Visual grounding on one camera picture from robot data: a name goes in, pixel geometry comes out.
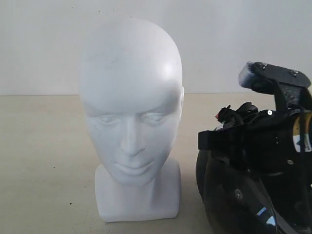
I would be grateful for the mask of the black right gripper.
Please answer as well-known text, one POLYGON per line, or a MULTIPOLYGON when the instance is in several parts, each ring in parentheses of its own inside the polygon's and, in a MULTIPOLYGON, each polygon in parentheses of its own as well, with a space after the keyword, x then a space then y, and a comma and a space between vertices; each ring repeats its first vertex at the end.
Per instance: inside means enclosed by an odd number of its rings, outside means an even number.
MULTIPOLYGON (((241 179, 269 185, 309 185, 312 180, 312 96, 304 84, 276 80, 243 82, 242 87, 274 96, 275 110, 252 111, 235 127, 237 151, 228 170, 241 179)), ((199 150, 234 144, 227 131, 201 131, 199 150)))

